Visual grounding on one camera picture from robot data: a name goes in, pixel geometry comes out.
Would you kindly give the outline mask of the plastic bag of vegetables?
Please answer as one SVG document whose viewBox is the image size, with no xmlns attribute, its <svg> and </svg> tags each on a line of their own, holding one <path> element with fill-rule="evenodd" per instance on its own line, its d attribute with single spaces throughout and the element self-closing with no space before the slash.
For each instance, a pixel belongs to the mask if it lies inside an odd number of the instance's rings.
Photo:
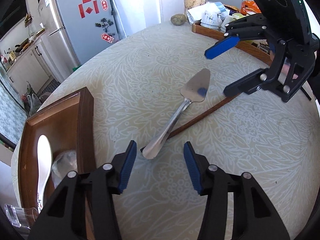
<svg viewBox="0 0 320 240">
<path fill-rule="evenodd" d="M 26 110 L 28 117 L 35 114 L 42 105 L 42 102 L 34 92 L 29 81 L 27 81 L 27 91 L 21 95 L 21 100 L 23 101 L 24 109 Z"/>
</svg>

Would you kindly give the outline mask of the brown stone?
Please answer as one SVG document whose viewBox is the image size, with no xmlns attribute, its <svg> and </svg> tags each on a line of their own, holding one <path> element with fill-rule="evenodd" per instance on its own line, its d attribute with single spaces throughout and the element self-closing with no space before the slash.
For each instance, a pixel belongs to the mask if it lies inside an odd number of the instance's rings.
<svg viewBox="0 0 320 240">
<path fill-rule="evenodd" d="M 170 22 L 175 26 L 180 26 L 185 24 L 187 18 L 184 14 L 176 14 L 170 18 Z"/>
</svg>

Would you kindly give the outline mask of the silver refrigerator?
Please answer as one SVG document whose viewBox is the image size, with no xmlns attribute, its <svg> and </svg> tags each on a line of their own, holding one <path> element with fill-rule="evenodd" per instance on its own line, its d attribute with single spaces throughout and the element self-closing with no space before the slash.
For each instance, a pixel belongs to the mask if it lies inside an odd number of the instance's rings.
<svg viewBox="0 0 320 240">
<path fill-rule="evenodd" d="M 50 45 L 68 68 L 120 41 L 110 0 L 40 0 L 38 12 Z"/>
</svg>

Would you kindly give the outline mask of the white rice paddle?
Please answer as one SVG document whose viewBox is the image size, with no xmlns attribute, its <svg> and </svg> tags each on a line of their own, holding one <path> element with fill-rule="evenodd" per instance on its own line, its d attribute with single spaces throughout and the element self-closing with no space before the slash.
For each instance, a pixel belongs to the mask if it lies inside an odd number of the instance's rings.
<svg viewBox="0 0 320 240">
<path fill-rule="evenodd" d="M 44 192 L 46 189 L 47 181 L 50 177 L 52 163 L 53 155 L 50 142 L 45 135 L 40 135 L 37 142 L 37 209 L 39 213 L 44 207 Z"/>
</svg>

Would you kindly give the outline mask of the white kitchen cabinets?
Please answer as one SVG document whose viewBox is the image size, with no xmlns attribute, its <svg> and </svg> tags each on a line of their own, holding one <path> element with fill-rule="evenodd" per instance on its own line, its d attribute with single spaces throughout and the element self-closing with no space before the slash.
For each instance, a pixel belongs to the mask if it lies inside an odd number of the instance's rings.
<svg viewBox="0 0 320 240">
<path fill-rule="evenodd" d="M 52 66 L 43 40 L 38 37 L 13 63 L 7 76 L 10 85 L 18 94 L 24 94 L 28 85 L 40 94 L 55 79 Z"/>
</svg>

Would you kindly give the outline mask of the orange snack bag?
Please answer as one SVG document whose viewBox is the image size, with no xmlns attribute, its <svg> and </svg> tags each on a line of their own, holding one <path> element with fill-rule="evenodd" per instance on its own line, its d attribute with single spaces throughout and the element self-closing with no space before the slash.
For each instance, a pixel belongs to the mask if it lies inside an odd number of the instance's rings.
<svg viewBox="0 0 320 240">
<path fill-rule="evenodd" d="M 245 0 L 241 4 L 240 13 L 243 15 L 259 14 L 261 13 L 255 1 Z"/>
</svg>

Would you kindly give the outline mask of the dark brown chopstick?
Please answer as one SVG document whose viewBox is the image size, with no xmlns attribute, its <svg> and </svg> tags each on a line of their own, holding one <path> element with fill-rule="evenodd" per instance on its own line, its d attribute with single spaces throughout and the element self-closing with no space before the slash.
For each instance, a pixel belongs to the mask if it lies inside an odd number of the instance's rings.
<svg viewBox="0 0 320 240">
<path fill-rule="evenodd" d="M 189 127 L 193 126 L 197 122 L 203 120 L 205 117 L 208 115 L 214 113 L 216 110 L 220 109 L 222 106 L 226 105 L 227 103 L 231 102 L 234 98 L 239 96 L 239 94 L 232 96 L 232 97 L 226 97 L 222 101 L 218 102 L 215 104 L 213 107 L 210 109 L 206 110 L 199 116 L 193 118 L 191 121 L 187 122 L 186 124 L 180 126 L 179 128 L 175 129 L 174 131 L 172 130 L 174 126 L 176 125 L 176 122 L 178 121 L 180 115 L 184 112 L 184 110 L 187 109 L 187 107 L 192 103 L 191 98 L 189 97 L 184 97 L 183 102 L 181 105 L 178 107 L 176 112 L 173 114 L 173 116 L 169 119 L 169 121 L 165 124 L 165 126 L 158 132 L 157 135 L 155 135 L 151 141 L 144 147 L 142 148 L 142 155 L 146 159 L 153 159 L 157 156 L 157 154 L 160 152 L 161 148 L 165 144 L 165 142 L 182 133 Z"/>
</svg>

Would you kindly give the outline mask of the steel cake server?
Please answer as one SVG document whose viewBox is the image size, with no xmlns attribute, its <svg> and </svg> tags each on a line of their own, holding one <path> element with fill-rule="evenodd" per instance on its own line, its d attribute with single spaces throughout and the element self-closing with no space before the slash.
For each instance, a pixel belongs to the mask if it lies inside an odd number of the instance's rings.
<svg viewBox="0 0 320 240">
<path fill-rule="evenodd" d="M 146 159 L 154 159 L 176 125 L 180 115 L 193 102 L 203 102 L 206 98 L 210 83 L 210 70 L 204 68 L 196 73 L 180 90 L 183 101 L 166 125 L 143 148 L 142 155 Z"/>
</svg>

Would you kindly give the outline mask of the clear drinking glass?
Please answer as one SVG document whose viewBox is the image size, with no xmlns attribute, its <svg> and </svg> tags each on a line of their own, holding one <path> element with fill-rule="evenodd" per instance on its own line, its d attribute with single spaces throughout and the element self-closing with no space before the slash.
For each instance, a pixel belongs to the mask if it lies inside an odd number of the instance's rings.
<svg viewBox="0 0 320 240">
<path fill-rule="evenodd" d="M 76 152 L 66 151 L 60 153 L 54 160 L 51 169 L 51 179 L 54 188 L 61 183 L 69 171 L 77 171 Z M 30 230 L 38 218 L 38 209 L 35 207 L 21 208 L 4 204 L 4 213 L 10 224 L 19 230 Z"/>
</svg>

